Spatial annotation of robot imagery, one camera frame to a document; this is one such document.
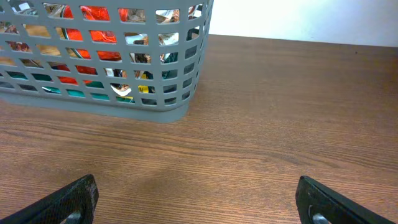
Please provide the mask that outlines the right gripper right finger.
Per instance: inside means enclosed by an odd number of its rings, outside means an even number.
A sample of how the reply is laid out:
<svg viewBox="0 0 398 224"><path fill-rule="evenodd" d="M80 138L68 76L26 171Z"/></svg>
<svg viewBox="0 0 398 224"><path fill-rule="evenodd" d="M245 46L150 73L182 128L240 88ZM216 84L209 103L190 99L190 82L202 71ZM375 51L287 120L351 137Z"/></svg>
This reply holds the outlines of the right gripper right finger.
<svg viewBox="0 0 398 224"><path fill-rule="evenodd" d="M295 201L302 223L394 224L306 175L299 178Z"/></svg>

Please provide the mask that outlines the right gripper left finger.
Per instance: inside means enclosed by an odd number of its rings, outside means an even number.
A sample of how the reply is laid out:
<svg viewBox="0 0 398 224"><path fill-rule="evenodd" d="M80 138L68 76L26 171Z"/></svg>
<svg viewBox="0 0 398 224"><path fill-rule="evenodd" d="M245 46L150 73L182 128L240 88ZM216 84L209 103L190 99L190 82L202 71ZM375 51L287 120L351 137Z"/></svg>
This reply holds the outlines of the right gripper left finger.
<svg viewBox="0 0 398 224"><path fill-rule="evenodd" d="M92 224L99 192L92 174L84 175L22 210L1 219L2 224Z"/></svg>

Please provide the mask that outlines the green Nescafe coffee bag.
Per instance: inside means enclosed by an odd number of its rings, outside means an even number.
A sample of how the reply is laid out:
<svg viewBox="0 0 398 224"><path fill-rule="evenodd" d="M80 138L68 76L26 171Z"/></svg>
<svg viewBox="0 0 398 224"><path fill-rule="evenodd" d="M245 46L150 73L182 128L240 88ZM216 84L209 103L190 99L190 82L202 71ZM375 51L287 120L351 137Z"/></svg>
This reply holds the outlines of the green Nescafe coffee bag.
<svg viewBox="0 0 398 224"><path fill-rule="evenodd" d="M149 63L150 62L150 55L148 54L131 54L131 57L133 59L133 62L139 62L139 63ZM178 53L171 53L171 54L161 54L160 55L160 61L162 63L172 63L176 62L178 59ZM33 66L33 67L39 67L41 64L39 61L36 60L22 60L22 62L27 62L26 65L28 66ZM50 68L55 71L66 71L70 72L70 69L67 67L66 64L64 63L53 63L49 62ZM76 70L79 74L83 75L91 75L91 76L98 76L98 72L94 67L85 67L81 65L75 65ZM106 77L110 78L120 78L120 79L127 79L128 73L126 73L125 70L121 69L115 69L115 68L104 68L104 72L106 74ZM6 71L6 73L9 75L9 77L12 80L28 80L27 75L21 72L13 72L13 71ZM60 88L55 87L55 86L48 86L46 83L49 84L54 84L55 78L51 77L50 75L46 75L44 73L31 73L31 76L34 78L35 82L38 82L41 86L39 86L44 92L48 94L54 94L54 95L61 95L62 91ZM175 78L177 76L177 71L176 70L169 70L169 71L163 71L162 72L162 79L168 79L168 78ZM143 70L135 70L134 71L134 77L137 80L153 80L153 74L148 71L143 71ZM58 75L57 78L59 79L59 82L63 85L68 85L71 86L82 86L84 84L87 88L89 89L94 89L94 90L105 90L104 84L105 81L98 81L98 80L93 80L93 79L82 79L82 82L78 82L76 78L73 78L70 76L65 75ZM38 89L35 87L33 84L28 84L28 83L16 83L14 86L18 85L21 90L24 91L33 91L33 92L38 92ZM116 101L122 102L122 103L132 103L134 104L136 101L132 95L132 89L133 87L137 87L138 92L141 94L152 94L154 95L156 92L155 86L150 86L150 85L133 85L133 84L127 84L127 83L120 83L120 82L111 82L108 83L107 85L110 86L112 92L115 94ZM1 88L5 89L15 89L12 83L1 81ZM171 85L171 86L164 86L163 87L163 92L173 92L176 90L176 85ZM81 90L75 90L75 89L66 89L66 92L68 93L69 96L72 97L79 97L79 98L85 98L85 94ZM90 95L93 99L95 100L103 100L103 101L109 101L110 100L110 93L96 93L96 92L90 92ZM143 105L156 105L157 102L155 99L150 99L150 98L141 98L142 104ZM170 98L165 100L165 104L172 104L174 103L175 98Z"/></svg>

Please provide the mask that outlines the yellow red spaghetti packet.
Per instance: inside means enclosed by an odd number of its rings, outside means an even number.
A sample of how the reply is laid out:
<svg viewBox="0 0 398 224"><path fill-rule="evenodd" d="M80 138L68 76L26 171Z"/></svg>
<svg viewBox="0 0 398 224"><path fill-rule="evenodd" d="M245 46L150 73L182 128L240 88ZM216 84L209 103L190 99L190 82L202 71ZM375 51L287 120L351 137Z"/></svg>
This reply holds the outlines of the yellow red spaghetti packet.
<svg viewBox="0 0 398 224"><path fill-rule="evenodd" d="M81 6L81 12L83 18L89 21L109 21L109 12L105 7L98 6ZM118 9L119 17L122 22L126 22L129 19L129 10L125 8ZM73 13L69 6L65 6L60 13L60 17L73 19ZM69 40L83 40L83 36L78 29L62 29L64 37ZM101 31L101 30L90 30L91 39L94 42L102 42L108 44L115 44L117 42L114 32ZM85 49L76 49L76 56L83 59L90 59L90 53ZM120 61L121 55L119 52L107 52L99 51L98 56L100 60L108 61ZM76 69L79 73L88 75L97 75L96 69L93 67L85 67L77 65ZM127 74L124 70L110 69L105 70L107 75L111 77L122 77L126 78ZM78 82L75 78L70 77L59 77L61 83L77 85Z"/></svg>

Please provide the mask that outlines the brown white snack bag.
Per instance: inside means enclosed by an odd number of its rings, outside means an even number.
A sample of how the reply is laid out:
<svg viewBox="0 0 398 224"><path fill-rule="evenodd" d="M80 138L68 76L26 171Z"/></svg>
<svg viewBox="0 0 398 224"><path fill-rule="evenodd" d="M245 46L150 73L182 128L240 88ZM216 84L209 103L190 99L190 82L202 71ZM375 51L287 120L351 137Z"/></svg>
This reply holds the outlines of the brown white snack bag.
<svg viewBox="0 0 398 224"><path fill-rule="evenodd" d="M188 8L187 19L197 19L201 17L203 10L203 4L197 4L190 6ZM156 20L158 24L175 24L180 22L180 10L178 9L168 9L168 10L157 10L155 12ZM127 22L142 22L144 20L143 15L138 10L124 10L121 13L121 17ZM186 35L179 34L178 32L170 32L158 35L158 43L160 46L170 46L182 43L182 38L185 37L186 41L191 41L199 38L203 32L198 26L187 30ZM128 45L149 45L149 36L144 33L125 33L125 41ZM179 56L178 52L166 52L161 53L158 57L150 56L149 54L142 53L131 53L130 58L133 63L151 63L153 60L158 60L162 65L168 63L181 62L183 59L190 59L198 54L198 46L192 46L185 50L184 56ZM119 77L126 78L127 73L125 70L106 68L105 72L109 77ZM146 70L136 70L134 71L134 76L138 80L151 80L154 75ZM133 97L131 95L132 86L122 83L112 83L111 88L118 95L118 99L123 101L132 101Z"/></svg>

